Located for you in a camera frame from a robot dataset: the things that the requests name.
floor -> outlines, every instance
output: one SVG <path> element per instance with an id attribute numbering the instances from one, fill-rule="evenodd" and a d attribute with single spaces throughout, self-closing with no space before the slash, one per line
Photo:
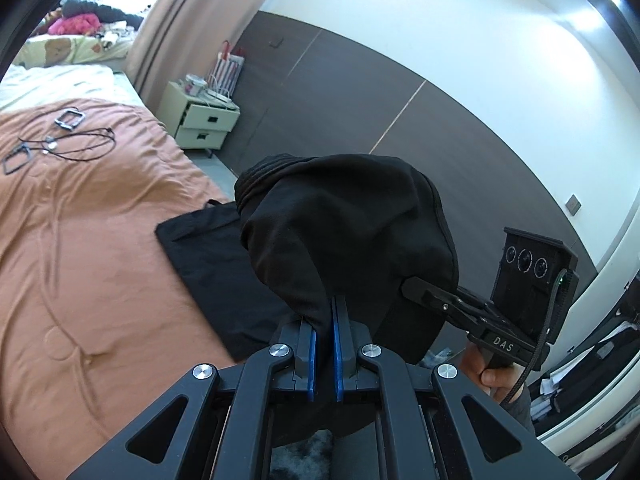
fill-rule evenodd
<path id="1" fill-rule="evenodd" d="M 184 153 L 220 187 L 225 195 L 230 199 L 234 198 L 234 185 L 238 178 L 220 162 L 216 155 L 209 158 L 204 150 L 185 150 Z"/>

black cord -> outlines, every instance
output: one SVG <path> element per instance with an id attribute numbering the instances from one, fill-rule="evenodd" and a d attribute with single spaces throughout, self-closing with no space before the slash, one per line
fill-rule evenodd
<path id="1" fill-rule="evenodd" d="M 551 319 L 554 314 L 554 307 L 556 306 L 556 297 L 558 296 L 558 289 L 560 289 L 560 284 L 562 283 L 562 280 L 564 279 L 565 276 L 566 276 L 566 269 L 562 269 L 556 276 L 554 286 L 551 289 L 551 297 L 549 298 L 549 304 L 546 307 L 545 322 L 542 325 L 542 331 L 540 332 L 540 336 L 538 337 L 536 348 L 533 351 L 533 355 L 531 356 L 529 363 L 520 374 L 520 377 L 518 378 L 516 383 L 513 385 L 513 388 L 509 391 L 507 396 L 500 403 L 500 405 L 503 408 L 505 408 L 509 404 L 509 402 L 511 402 L 511 399 L 513 399 L 513 396 L 518 392 L 520 387 L 524 384 L 524 381 L 527 380 L 527 377 L 533 370 L 533 367 L 536 365 L 536 362 L 538 362 L 538 358 L 540 357 L 540 354 L 542 353 L 542 349 L 544 348 L 546 343 L 546 337 L 549 333 L 549 328 L 551 327 Z"/>
<path id="2" fill-rule="evenodd" d="M 52 143 L 58 143 L 61 140 L 71 139 L 74 137 L 91 137 L 96 139 L 103 139 L 102 142 L 98 144 L 93 144 L 90 146 L 85 146 L 84 148 L 78 148 L 76 150 L 67 150 L 66 152 L 57 152 L 55 148 L 50 148 L 49 146 Z M 107 156 L 116 148 L 116 138 L 115 133 L 111 128 L 94 128 L 93 130 L 85 130 L 83 132 L 69 132 L 67 134 L 63 134 L 59 137 L 47 136 L 45 139 L 23 139 L 18 137 L 18 141 L 21 142 L 24 146 L 29 149 L 41 149 L 44 152 L 47 152 L 49 155 L 56 156 L 58 158 L 62 158 L 63 160 L 68 160 L 70 162 L 91 162 L 93 160 L 98 160 Z M 67 156 L 70 153 L 84 153 L 89 150 L 95 150 L 96 148 L 101 148 L 102 146 L 106 146 L 110 144 L 110 148 L 103 153 L 99 153 L 95 156 L 85 156 L 83 158 L 76 158 L 72 156 Z"/>

camera lens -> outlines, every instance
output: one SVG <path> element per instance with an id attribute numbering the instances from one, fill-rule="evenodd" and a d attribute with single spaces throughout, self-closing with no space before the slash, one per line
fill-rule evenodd
<path id="1" fill-rule="evenodd" d="M 516 248 L 514 246 L 509 247 L 504 257 L 507 260 L 507 263 L 510 264 L 513 260 L 516 259 Z"/>
<path id="2" fill-rule="evenodd" d="M 533 256 L 531 251 L 527 251 L 526 249 L 521 250 L 518 255 L 518 269 L 522 272 L 527 272 L 531 268 L 532 261 Z"/>
<path id="3" fill-rule="evenodd" d="M 539 258 L 533 266 L 533 273 L 536 275 L 536 278 L 544 278 L 547 269 L 548 265 L 546 264 L 546 260 Z"/>

gray rug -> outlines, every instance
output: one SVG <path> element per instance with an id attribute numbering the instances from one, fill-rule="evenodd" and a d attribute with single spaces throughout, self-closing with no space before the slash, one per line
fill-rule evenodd
<path id="1" fill-rule="evenodd" d="M 334 436 L 328 430 L 276 447 L 271 453 L 270 480 L 329 480 L 333 450 Z"/>

metal screw cap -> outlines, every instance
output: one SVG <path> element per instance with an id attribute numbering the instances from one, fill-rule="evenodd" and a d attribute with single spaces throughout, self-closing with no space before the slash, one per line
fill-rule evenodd
<path id="1" fill-rule="evenodd" d="M 443 379 L 453 379 L 458 374 L 458 370 L 454 365 L 444 363 L 438 366 L 438 375 Z"/>
<path id="2" fill-rule="evenodd" d="M 276 343 L 275 345 L 271 345 L 269 353 L 274 357 L 283 357 L 289 353 L 289 347 L 284 343 Z"/>
<path id="3" fill-rule="evenodd" d="M 198 365 L 193 369 L 193 376 L 196 379 L 209 379 L 213 375 L 213 366 Z"/>
<path id="4" fill-rule="evenodd" d="M 382 354 L 382 348 L 378 345 L 364 345 L 362 347 L 362 355 L 366 357 L 378 357 Z"/>

